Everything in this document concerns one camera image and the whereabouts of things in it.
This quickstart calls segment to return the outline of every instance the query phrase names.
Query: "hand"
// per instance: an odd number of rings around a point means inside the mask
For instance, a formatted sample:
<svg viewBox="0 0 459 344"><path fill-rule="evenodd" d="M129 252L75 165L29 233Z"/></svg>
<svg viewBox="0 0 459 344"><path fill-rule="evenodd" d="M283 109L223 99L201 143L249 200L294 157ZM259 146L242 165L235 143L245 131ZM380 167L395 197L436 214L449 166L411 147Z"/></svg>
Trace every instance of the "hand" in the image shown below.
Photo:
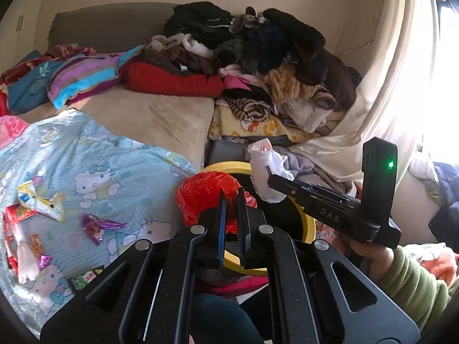
<svg viewBox="0 0 459 344"><path fill-rule="evenodd" d="M394 262L394 251L390 248L375 243L364 245L353 239L350 245L356 254L371 259L369 277L373 282L384 277Z"/></svg>

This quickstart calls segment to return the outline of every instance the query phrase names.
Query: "headboard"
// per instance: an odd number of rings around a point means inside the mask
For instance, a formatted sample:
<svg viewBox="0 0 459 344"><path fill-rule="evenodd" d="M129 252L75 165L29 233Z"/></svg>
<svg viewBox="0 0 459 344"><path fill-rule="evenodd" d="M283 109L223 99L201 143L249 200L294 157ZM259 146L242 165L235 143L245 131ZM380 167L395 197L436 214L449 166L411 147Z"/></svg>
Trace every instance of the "headboard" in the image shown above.
<svg viewBox="0 0 459 344"><path fill-rule="evenodd" d="M98 52L124 52L161 34L174 14L172 3L114 3L58 13L48 35L48 48L78 44Z"/></svg>

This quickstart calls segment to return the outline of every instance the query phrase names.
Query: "light blue hello kitty blanket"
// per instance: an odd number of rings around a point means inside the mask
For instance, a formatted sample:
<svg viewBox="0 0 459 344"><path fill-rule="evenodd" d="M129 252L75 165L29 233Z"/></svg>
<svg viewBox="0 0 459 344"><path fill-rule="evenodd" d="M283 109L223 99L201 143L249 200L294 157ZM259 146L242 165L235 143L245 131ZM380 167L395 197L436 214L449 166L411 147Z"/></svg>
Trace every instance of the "light blue hello kitty blanket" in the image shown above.
<svg viewBox="0 0 459 344"><path fill-rule="evenodd" d="M26 236L38 234L53 258L35 282L18 284L0 240L0 288L27 327L39 336L70 300L68 277L107 266L137 239L160 242L182 229L175 194L194 173L182 155L111 134L76 110L30 125L2 149L0 211L18 201L17 187L28 180L37 195L63 195L64 222L35 215L20 223ZM82 229L83 212L128 225L105 231L97 247Z"/></svg>

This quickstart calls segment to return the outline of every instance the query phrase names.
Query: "beige bed sheet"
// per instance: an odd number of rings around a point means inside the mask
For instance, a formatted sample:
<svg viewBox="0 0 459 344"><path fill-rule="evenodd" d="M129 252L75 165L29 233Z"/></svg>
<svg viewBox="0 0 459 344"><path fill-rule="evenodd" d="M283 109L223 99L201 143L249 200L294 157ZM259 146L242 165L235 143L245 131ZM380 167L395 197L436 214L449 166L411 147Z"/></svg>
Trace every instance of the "beige bed sheet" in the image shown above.
<svg viewBox="0 0 459 344"><path fill-rule="evenodd" d="M213 115L213 100L137 93L123 86L76 102L110 132L182 154L199 171ZM57 115L51 102L20 115L27 123Z"/></svg>

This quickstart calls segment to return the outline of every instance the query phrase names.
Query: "white curtain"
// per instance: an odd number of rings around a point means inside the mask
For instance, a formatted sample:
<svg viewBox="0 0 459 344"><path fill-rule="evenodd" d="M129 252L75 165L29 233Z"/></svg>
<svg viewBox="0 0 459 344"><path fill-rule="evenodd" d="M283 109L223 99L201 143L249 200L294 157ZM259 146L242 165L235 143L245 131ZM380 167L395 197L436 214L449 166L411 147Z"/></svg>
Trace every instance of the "white curtain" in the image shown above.
<svg viewBox="0 0 459 344"><path fill-rule="evenodd" d="M338 182L363 178L362 146L377 136L398 147L397 184L421 128L437 47L435 0L384 0L369 71L357 99L329 136L294 145Z"/></svg>

